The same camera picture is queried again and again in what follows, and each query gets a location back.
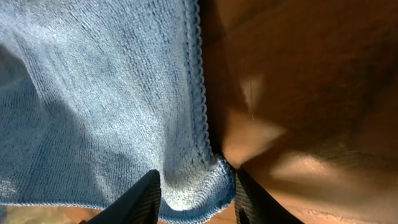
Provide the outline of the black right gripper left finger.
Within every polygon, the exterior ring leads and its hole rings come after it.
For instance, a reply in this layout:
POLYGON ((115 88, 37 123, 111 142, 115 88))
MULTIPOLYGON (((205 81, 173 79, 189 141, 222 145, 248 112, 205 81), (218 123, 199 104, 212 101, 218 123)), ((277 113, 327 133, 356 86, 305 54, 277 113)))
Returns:
POLYGON ((150 170, 109 207, 79 224, 156 224, 160 202, 160 174, 150 170))

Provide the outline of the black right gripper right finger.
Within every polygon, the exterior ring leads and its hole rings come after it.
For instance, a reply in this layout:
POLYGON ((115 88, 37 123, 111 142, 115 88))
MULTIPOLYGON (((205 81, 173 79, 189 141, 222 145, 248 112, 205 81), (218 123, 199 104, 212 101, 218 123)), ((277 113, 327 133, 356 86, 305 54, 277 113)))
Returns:
POLYGON ((246 171, 236 171, 237 224, 303 224, 260 186, 246 171))

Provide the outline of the blue microfiber cloth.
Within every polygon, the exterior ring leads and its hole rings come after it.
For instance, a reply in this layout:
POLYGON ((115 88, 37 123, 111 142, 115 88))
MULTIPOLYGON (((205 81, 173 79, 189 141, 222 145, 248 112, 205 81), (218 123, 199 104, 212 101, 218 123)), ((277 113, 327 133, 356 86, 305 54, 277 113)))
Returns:
POLYGON ((196 1, 2 1, 1 203, 106 208, 155 169, 162 221, 224 210, 199 24, 196 1))

